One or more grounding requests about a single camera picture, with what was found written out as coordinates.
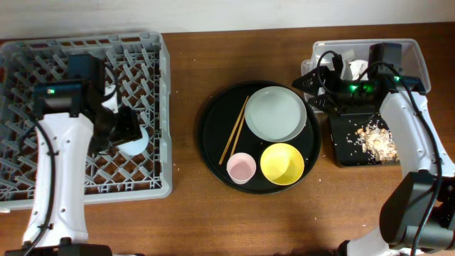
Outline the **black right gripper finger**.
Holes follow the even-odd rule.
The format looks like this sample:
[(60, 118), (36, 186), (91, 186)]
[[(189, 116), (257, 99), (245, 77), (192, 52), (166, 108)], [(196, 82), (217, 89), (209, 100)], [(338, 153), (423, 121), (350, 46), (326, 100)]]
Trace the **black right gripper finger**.
[(314, 68), (307, 74), (295, 79), (291, 86), (310, 95), (317, 95), (321, 87), (320, 81), (329, 73), (327, 66)]
[(330, 95), (318, 95), (308, 99), (308, 103), (326, 114), (341, 114), (341, 109)]

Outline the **blue plastic cup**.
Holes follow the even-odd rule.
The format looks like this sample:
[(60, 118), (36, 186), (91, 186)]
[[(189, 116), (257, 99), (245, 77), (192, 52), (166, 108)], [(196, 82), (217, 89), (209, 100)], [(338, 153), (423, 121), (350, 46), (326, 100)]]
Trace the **blue plastic cup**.
[(118, 150), (129, 156), (136, 156), (138, 154), (141, 154), (148, 146), (149, 135), (144, 127), (141, 127), (140, 130), (141, 138), (117, 145)]

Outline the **rice and peanut shell scraps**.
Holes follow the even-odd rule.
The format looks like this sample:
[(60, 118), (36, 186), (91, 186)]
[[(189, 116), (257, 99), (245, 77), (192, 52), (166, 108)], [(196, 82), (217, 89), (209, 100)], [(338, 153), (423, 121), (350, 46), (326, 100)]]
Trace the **rice and peanut shell scraps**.
[(367, 156), (368, 163), (398, 164), (400, 162), (392, 132), (381, 126), (379, 121), (369, 121), (361, 126), (355, 125), (353, 132), (346, 136), (348, 146), (354, 146), (354, 152)]

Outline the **yellow bowl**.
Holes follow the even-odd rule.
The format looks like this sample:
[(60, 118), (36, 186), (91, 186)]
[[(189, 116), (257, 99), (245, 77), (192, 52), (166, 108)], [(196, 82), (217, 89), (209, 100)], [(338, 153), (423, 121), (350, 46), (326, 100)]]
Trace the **yellow bowl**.
[(271, 183), (288, 186), (303, 176), (305, 163), (297, 148), (290, 144), (276, 143), (262, 152), (260, 168)]

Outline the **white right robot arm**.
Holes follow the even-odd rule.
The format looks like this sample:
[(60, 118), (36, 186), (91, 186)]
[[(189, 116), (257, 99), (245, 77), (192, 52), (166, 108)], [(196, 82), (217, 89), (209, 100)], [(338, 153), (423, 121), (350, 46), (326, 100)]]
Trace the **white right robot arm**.
[(350, 117), (379, 116), (391, 133), (402, 181), (379, 226), (347, 240), (338, 255), (421, 255), (454, 249), (454, 162), (427, 106), (429, 75), (412, 39), (320, 41), (292, 85), (317, 110), (352, 130)]

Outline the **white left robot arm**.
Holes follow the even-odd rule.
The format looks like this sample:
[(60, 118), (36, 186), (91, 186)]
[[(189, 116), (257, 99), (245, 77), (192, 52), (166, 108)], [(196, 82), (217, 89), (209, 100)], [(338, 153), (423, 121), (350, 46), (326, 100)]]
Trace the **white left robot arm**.
[(113, 147), (147, 147), (137, 113), (119, 104), (117, 78), (90, 54), (68, 58), (68, 77), (43, 82), (33, 92), (29, 118), (38, 138), (36, 189), (23, 245), (6, 255), (111, 255), (107, 245), (90, 244), (85, 222), (86, 158)]

